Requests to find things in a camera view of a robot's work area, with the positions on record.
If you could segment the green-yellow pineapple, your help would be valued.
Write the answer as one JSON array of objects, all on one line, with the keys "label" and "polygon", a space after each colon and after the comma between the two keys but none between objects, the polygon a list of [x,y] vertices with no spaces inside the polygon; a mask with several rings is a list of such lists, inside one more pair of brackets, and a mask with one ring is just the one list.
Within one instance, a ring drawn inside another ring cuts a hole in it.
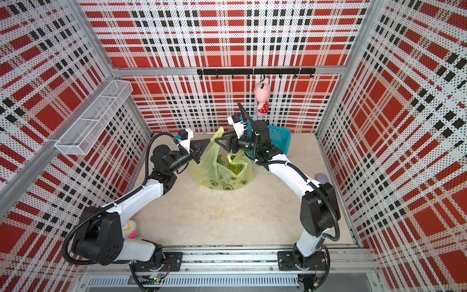
[{"label": "green-yellow pineapple", "polygon": [[220,165],[226,165],[227,160],[226,160],[225,155],[218,155],[217,158],[216,158],[216,163],[220,164]]}]

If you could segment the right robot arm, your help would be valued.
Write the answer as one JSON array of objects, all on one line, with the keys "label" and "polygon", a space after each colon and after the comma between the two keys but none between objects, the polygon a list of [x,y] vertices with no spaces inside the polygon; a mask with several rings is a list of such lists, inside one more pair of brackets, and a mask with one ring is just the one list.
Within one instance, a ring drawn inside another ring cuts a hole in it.
[{"label": "right robot arm", "polygon": [[339,205],[334,187],[312,179],[294,165],[269,136],[269,126],[262,120],[251,123],[238,115],[231,116],[228,124],[232,131],[223,133],[215,142],[229,153],[240,150],[256,165],[264,167],[279,177],[300,199],[302,235],[293,246],[293,265],[299,270],[309,270],[318,260],[329,264],[329,256],[322,251],[325,240],[337,242],[341,237]]}]

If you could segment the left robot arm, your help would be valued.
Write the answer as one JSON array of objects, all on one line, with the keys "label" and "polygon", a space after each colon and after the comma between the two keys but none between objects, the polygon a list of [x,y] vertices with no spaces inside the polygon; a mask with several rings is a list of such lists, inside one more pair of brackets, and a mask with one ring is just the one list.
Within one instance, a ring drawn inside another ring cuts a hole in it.
[{"label": "left robot arm", "polygon": [[78,224],[64,238],[61,253],[66,262],[78,266],[142,262],[152,269],[165,264],[161,245],[126,238],[123,229],[146,205],[172,189],[182,168],[192,161],[200,163],[210,140],[194,140],[193,132],[183,129],[177,135],[158,133],[150,142],[163,136],[172,139],[176,150],[165,144],[148,147],[144,156],[144,179],[139,186],[102,207],[84,209]]}]

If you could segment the yellow pineapple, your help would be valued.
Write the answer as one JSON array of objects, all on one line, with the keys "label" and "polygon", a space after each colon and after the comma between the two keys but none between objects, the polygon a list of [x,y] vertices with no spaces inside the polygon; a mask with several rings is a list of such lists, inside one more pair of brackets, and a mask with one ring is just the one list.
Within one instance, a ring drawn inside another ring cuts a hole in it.
[{"label": "yellow pineapple", "polygon": [[242,171],[247,167],[248,165],[245,163],[239,163],[239,164],[234,164],[234,163],[229,163],[227,168],[235,175],[239,176]]}]

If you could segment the green plastic bag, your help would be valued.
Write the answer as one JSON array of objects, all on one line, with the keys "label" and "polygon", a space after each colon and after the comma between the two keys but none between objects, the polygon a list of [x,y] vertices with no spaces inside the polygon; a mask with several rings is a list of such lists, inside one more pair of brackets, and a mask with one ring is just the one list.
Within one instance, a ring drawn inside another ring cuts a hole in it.
[{"label": "green plastic bag", "polygon": [[[201,157],[199,164],[189,166],[191,179],[200,186],[218,191],[238,190],[254,180],[252,161],[247,158],[244,151],[237,153],[227,153],[223,148],[215,143],[215,138],[224,133],[224,128],[219,128],[211,137],[210,144]],[[218,155],[225,155],[227,164],[216,163]],[[245,163],[248,166],[239,176],[235,176],[228,168],[229,163]]]}]

